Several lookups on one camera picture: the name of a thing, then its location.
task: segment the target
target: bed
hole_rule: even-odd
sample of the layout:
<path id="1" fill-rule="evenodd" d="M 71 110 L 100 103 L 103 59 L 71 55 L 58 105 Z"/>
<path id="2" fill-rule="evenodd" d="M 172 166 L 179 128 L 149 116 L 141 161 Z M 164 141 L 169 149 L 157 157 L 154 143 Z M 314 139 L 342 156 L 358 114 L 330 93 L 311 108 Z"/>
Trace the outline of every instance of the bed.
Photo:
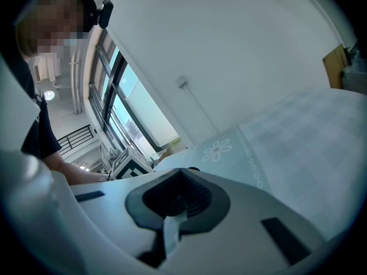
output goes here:
<path id="1" fill-rule="evenodd" d="M 258 187 L 331 239 L 353 222 L 366 194 L 367 96 L 297 91 L 155 170 L 197 167 Z"/>

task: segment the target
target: metal railing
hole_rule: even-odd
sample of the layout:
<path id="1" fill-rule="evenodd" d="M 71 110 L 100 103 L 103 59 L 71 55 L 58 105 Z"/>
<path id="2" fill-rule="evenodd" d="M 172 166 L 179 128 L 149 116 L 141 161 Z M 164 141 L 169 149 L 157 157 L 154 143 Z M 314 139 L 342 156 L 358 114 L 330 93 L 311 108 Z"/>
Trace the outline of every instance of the metal railing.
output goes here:
<path id="1" fill-rule="evenodd" d="M 59 152 L 63 155 L 90 139 L 93 139 L 93 134 L 91 132 L 91 125 L 89 124 L 58 139 L 57 141 L 61 146 Z"/>

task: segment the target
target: white machine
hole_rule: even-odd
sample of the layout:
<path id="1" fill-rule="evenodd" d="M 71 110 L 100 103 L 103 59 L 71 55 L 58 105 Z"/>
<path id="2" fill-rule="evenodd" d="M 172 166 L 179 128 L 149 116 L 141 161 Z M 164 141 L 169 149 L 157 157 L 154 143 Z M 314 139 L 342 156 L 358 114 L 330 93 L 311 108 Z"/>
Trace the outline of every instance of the white machine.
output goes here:
<path id="1" fill-rule="evenodd" d="M 8 221 L 59 274 L 302 274 L 335 245 L 266 192 L 196 170 L 69 187 L 20 152 L 0 166 Z M 164 220 L 184 211 L 166 256 Z"/>

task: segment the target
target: black shirt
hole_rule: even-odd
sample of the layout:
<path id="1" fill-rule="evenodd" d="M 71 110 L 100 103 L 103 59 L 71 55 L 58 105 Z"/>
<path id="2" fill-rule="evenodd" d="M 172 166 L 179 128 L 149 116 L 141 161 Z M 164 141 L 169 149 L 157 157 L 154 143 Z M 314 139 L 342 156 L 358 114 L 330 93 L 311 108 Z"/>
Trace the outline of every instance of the black shirt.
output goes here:
<path id="1" fill-rule="evenodd" d="M 24 141 L 22 152 L 43 159 L 61 149 L 51 129 L 47 102 L 43 94 L 42 98 L 36 96 L 29 66 L 24 61 L 17 47 L 14 26 L 2 27 L 2 34 L 3 38 L 6 38 L 6 40 L 0 40 L 0 48 L 4 60 L 24 91 L 41 109 L 38 118 L 34 121 Z"/>

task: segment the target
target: person's arm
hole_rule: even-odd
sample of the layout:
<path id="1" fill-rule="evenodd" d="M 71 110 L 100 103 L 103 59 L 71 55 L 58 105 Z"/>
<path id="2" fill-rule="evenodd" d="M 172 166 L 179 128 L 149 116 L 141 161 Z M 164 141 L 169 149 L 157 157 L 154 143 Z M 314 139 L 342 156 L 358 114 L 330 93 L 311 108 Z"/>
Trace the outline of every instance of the person's arm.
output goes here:
<path id="1" fill-rule="evenodd" d="M 95 183 L 99 182 L 101 178 L 104 178 L 102 174 L 88 172 L 73 164 L 65 162 L 59 152 L 49 155 L 42 161 L 45 162 L 51 170 L 64 174 L 70 186 L 82 183 Z"/>

